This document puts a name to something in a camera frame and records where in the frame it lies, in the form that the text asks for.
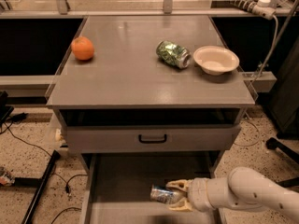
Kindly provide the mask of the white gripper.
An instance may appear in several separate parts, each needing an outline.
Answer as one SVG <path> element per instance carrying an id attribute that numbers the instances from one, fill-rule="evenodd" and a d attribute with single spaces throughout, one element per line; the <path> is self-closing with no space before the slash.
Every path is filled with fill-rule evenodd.
<path id="1" fill-rule="evenodd" d="M 186 198 L 170 204 L 169 210 L 191 212 L 196 209 L 200 212 L 215 210 L 221 206 L 221 180 L 214 178 L 195 178 L 194 180 L 179 179 L 166 184 L 173 191 L 188 192 Z"/>

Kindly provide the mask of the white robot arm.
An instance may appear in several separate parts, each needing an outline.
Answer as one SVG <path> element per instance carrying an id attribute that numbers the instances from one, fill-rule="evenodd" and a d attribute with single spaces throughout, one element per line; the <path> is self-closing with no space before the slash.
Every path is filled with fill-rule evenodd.
<path id="1" fill-rule="evenodd" d="M 177 190 L 181 196 L 170 204 L 171 210 L 205 212 L 227 208 L 258 212 L 265 207 L 299 221 L 299 193 L 281 187 L 248 167 L 234 168 L 222 178 L 170 181 L 166 187 Z"/>

